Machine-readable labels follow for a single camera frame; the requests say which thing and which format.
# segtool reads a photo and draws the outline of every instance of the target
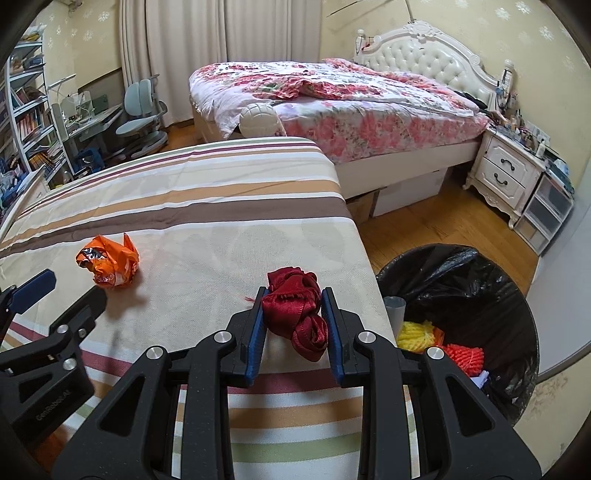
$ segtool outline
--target floral bedsheet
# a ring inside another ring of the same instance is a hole
[[[189,83],[193,103],[225,138],[246,105],[268,102],[288,135],[314,140],[335,163],[459,143],[488,124],[474,103],[434,80],[342,59],[220,63]]]

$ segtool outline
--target beige curtain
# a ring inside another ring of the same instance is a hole
[[[121,54],[126,86],[159,74],[168,106],[164,124],[193,116],[189,77],[226,61],[223,0],[121,0]]]
[[[225,0],[230,61],[318,61],[320,0]]]

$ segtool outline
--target black trash bag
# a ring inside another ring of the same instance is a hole
[[[425,245],[396,257],[377,275],[382,297],[407,302],[405,321],[429,320],[444,343],[484,350],[484,393],[515,425],[531,398],[539,349],[534,318],[510,277],[478,250]]]

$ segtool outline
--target drawer handle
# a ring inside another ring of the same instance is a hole
[[[515,171],[515,167],[513,166],[513,164],[509,160],[506,160],[506,159],[502,158],[501,159],[501,165],[503,165],[503,163],[508,163],[509,166],[511,167],[511,171]]]
[[[507,185],[509,185],[509,182],[508,182],[508,181],[506,181],[506,180],[505,180],[505,181],[500,181],[500,180],[499,180],[499,175],[498,175],[497,173],[495,173],[495,180],[496,180],[496,182],[497,182],[498,184],[500,184],[500,185],[504,185],[505,187],[506,187]]]

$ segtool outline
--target headboard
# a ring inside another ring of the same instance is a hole
[[[364,37],[365,32],[359,30],[358,35]],[[418,73],[494,108],[497,81],[482,69],[480,57],[421,20],[374,37],[369,47],[356,52],[355,62],[378,72]]]

